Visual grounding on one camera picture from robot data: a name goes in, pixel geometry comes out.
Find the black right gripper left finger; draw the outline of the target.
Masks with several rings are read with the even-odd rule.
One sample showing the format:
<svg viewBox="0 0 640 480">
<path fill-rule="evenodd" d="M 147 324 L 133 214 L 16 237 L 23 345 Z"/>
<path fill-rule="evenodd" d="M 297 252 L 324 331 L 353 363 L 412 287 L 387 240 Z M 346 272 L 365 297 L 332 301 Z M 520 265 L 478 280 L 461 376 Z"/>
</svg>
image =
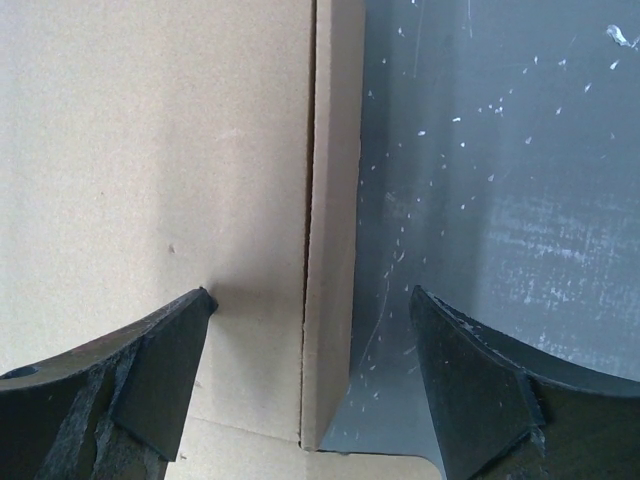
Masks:
<svg viewBox="0 0 640 480">
<path fill-rule="evenodd" d="M 162 479 L 176 460 L 217 301 L 148 316 L 1 377 L 4 479 Z"/>
</svg>

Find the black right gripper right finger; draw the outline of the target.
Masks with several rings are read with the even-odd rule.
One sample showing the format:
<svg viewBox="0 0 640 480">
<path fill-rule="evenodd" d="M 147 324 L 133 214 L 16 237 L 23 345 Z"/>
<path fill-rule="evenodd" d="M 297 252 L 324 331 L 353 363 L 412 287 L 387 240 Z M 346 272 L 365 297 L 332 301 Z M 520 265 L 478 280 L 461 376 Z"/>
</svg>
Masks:
<svg viewBox="0 0 640 480">
<path fill-rule="evenodd" d="M 638 382 L 538 350 L 421 287 L 410 317 L 447 478 L 638 478 Z"/>
</svg>

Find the brown cardboard box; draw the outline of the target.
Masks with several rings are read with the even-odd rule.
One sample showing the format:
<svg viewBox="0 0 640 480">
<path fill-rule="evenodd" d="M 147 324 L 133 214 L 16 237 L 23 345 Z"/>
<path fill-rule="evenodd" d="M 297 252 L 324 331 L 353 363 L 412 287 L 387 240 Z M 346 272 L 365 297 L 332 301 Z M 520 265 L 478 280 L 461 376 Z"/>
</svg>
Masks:
<svg viewBox="0 0 640 480">
<path fill-rule="evenodd" d="M 435 479 L 319 448 L 348 391 L 360 1 L 1 5 L 1 366 L 184 292 L 208 324 L 171 479 Z"/>
</svg>

